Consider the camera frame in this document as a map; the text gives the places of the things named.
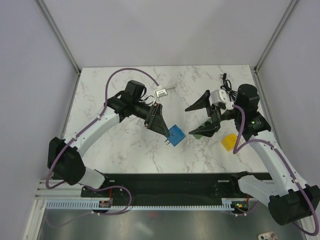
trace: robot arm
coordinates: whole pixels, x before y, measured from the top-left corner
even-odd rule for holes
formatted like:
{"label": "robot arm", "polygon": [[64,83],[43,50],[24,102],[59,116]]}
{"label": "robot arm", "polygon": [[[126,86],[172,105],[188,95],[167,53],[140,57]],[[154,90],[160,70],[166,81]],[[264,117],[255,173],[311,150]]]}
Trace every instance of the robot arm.
{"label": "robot arm", "polygon": [[[107,100],[108,108],[102,115],[97,114],[79,131],[66,136],[65,139],[53,138],[49,143],[48,168],[52,167],[58,154],[71,141],[56,162],[53,172],[69,185],[82,184],[99,189],[105,182],[105,177],[100,172],[85,167],[82,157],[106,131],[121,123],[126,117],[135,115],[145,120],[144,126],[147,129],[169,137],[168,127],[162,116],[162,105],[155,102],[149,106],[141,102],[141,96],[146,90],[142,83],[129,81],[124,91]],[[85,128],[86,130],[80,135],[79,132]]]}
{"label": "robot arm", "polygon": [[[231,183],[234,190],[256,198],[269,208],[270,214],[278,224],[285,225],[312,214],[297,183],[302,186],[314,209],[320,200],[320,189],[317,185],[309,186],[291,165],[279,147],[270,125],[258,112],[259,100],[256,87],[249,84],[243,84],[238,88],[234,103],[229,101],[224,90],[216,90],[211,93],[207,90],[195,104],[189,106],[185,111],[206,108],[212,124],[199,127],[189,134],[212,137],[220,129],[221,121],[234,120],[236,129],[242,132],[246,141],[244,144],[250,144],[257,152],[274,182],[274,184],[267,184],[256,179],[249,172],[240,172],[232,176]],[[243,128],[241,127],[242,114],[238,109],[232,109],[233,105],[239,106],[244,112]],[[284,162],[275,149],[283,156]]]}

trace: marble tabletop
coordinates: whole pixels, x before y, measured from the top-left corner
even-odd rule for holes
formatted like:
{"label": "marble tabletop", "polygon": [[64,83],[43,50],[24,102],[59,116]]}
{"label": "marble tabletop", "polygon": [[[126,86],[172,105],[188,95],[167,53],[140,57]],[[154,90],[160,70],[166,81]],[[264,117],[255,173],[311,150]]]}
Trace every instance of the marble tabletop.
{"label": "marble tabletop", "polygon": [[[82,70],[65,135],[78,131],[98,113],[104,103],[107,79],[119,68],[93,67]],[[211,138],[195,139],[188,135],[189,131],[205,122],[208,116],[205,109],[185,112],[185,108],[199,99],[205,90],[219,89],[222,73],[227,73],[235,91],[241,84],[254,84],[248,65],[138,68],[149,73],[162,86],[171,81],[177,83],[176,88],[168,90],[168,96],[157,102],[163,105],[162,114],[168,128],[176,124],[186,134],[186,138],[176,147],[166,145],[164,136],[147,130],[144,120],[130,116],[91,146],[82,158],[86,166],[104,173],[267,172],[250,146],[244,147],[236,155],[223,147],[221,141],[225,136],[231,133],[238,135],[232,120],[223,121],[219,132]],[[129,80],[145,84],[147,96],[152,95],[156,89],[156,85],[144,74],[132,70],[122,71],[111,80],[108,96],[124,90]]]}

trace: wall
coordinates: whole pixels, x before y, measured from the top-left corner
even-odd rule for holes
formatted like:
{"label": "wall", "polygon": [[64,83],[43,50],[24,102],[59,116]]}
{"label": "wall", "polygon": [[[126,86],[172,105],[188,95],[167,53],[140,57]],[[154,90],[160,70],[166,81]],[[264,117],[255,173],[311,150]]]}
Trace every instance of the wall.
{"label": "wall", "polygon": [[83,67],[255,65],[290,0],[44,0]]}
{"label": "wall", "polygon": [[0,12],[0,233],[18,240],[77,76],[33,0]]}
{"label": "wall", "polygon": [[300,174],[320,186],[320,1],[300,1],[259,77],[279,140]]}

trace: yellow sponge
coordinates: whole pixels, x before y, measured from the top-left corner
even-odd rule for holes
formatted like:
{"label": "yellow sponge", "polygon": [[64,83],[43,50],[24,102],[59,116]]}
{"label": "yellow sponge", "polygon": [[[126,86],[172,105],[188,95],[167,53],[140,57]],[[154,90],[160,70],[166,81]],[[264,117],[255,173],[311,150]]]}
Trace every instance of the yellow sponge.
{"label": "yellow sponge", "polygon": [[231,133],[230,135],[226,136],[221,143],[224,146],[224,148],[228,152],[230,152],[232,149],[234,149],[236,145],[236,141],[237,141],[237,136],[234,133]]}

